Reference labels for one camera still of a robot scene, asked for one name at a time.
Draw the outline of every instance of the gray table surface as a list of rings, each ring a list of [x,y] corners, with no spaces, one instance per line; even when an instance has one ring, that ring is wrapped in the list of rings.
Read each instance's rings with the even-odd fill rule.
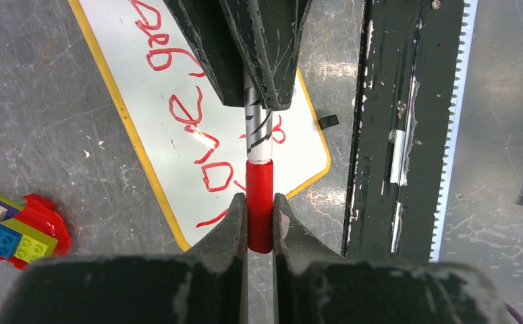
[[[330,172],[291,204],[337,251],[361,10],[314,0],[300,55],[318,115],[341,124]],[[523,0],[480,0],[466,86],[442,259],[480,267],[523,313]],[[180,252],[65,0],[0,0],[0,193],[29,192],[59,205],[72,254]],[[271,257],[249,272],[250,323],[271,323]],[[0,262],[0,306],[18,274]]]

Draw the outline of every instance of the yellow whiteboard frame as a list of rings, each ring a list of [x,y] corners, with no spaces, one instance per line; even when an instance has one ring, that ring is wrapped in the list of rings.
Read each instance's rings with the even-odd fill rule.
[[[180,246],[180,248],[185,252],[191,246],[186,241],[186,238],[184,237],[184,235],[180,229],[180,226],[178,225],[177,220],[175,219],[175,216],[171,210],[170,204],[168,203],[168,200],[166,198],[166,194],[164,193],[164,190],[162,189],[162,186],[160,185],[160,181],[158,181],[158,177],[156,176],[154,167],[152,167],[152,163],[150,162],[150,159],[148,158],[148,155],[146,154],[146,150],[144,150],[144,145],[142,145],[142,141],[138,135],[138,132],[136,131],[136,127],[134,127],[134,123],[132,122],[132,119],[130,118],[130,114],[128,113],[128,109],[126,108],[126,104],[124,103],[124,100],[122,99],[122,96],[120,95],[120,91],[118,90],[118,86],[116,85],[116,82],[114,82],[114,77],[112,76],[112,73],[110,72],[110,68],[108,67],[108,64],[106,63],[106,59],[104,58],[104,55],[102,54],[102,51],[97,42],[97,39],[94,36],[94,32],[92,31],[92,28],[90,27],[90,24],[88,23],[88,20],[86,19],[84,10],[82,10],[82,6],[80,5],[79,0],[68,0],[68,2],[74,13],[74,16],[76,17],[76,20],[78,21],[79,27],[82,30],[82,34],[84,35],[84,38],[86,39],[86,44],[88,44],[88,47],[90,48],[90,52],[92,52],[94,61],[96,62],[97,66],[99,67],[102,78],[106,84],[106,87],[108,88],[108,92],[110,93],[110,97],[112,98],[112,101],[114,102],[114,105],[116,106],[116,110],[118,110],[118,114],[120,115],[120,118],[122,119],[124,128],[126,129],[128,136],[130,137],[130,141],[132,142],[132,146],[134,147],[134,150],[136,151],[136,154],[138,155],[140,163],[142,164],[142,168],[144,169],[144,172],[146,173],[146,176],[148,177],[148,181],[150,182],[150,186],[152,187],[152,190],[154,191],[154,195],[156,196],[156,199],[158,200],[158,203],[160,204],[160,207],[162,208],[162,212],[164,212],[164,216],[166,217],[166,221],[168,222],[168,225],[170,226],[173,237],[175,238],[177,245]],[[325,147],[325,152],[327,153],[327,166],[321,172],[319,172],[318,174],[316,174],[315,176],[313,176],[312,178],[310,178],[309,180],[305,181],[300,186],[298,186],[297,188],[292,190],[290,193],[288,193],[287,199],[290,199],[291,197],[295,196],[301,190],[305,189],[307,186],[309,186],[313,182],[317,181],[319,178],[323,177],[331,168],[331,153],[329,152],[329,147],[327,146],[327,142],[325,141],[325,137],[323,136],[323,131],[318,127],[319,121],[314,112],[313,104],[311,103],[309,94],[307,93],[307,88],[305,87],[305,82],[303,81],[303,77],[301,76],[301,72],[299,70],[297,70],[297,76],[299,77],[299,80],[301,81],[301,86],[303,88],[303,92],[305,93],[305,97],[307,98],[307,102],[309,104],[309,108],[313,115],[315,125],[317,125],[317,130],[319,131],[319,136],[321,137],[321,141],[323,142],[323,146]]]

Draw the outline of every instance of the marker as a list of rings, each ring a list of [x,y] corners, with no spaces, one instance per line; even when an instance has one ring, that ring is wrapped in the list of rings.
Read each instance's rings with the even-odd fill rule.
[[[272,113],[261,105],[247,72],[244,88],[248,246],[254,252],[269,253],[273,249]]]

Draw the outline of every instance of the red toy block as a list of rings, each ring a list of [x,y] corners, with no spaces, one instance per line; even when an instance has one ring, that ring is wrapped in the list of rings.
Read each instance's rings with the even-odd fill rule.
[[[23,223],[58,240],[53,255],[66,255],[70,249],[71,239],[63,218],[56,212],[57,205],[39,195],[28,194],[23,197],[27,201],[25,207],[15,218]],[[6,259],[17,269],[24,269],[28,263],[14,256]]]

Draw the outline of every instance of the whiteboard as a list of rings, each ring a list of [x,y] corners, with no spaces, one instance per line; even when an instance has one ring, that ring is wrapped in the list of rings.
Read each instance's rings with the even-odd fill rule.
[[[244,191],[244,110],[221,104],[162,0],[70,0],[173,235],[183,250]],[[304,85],[273,115],[276,192],[324,175],[330,156]]]

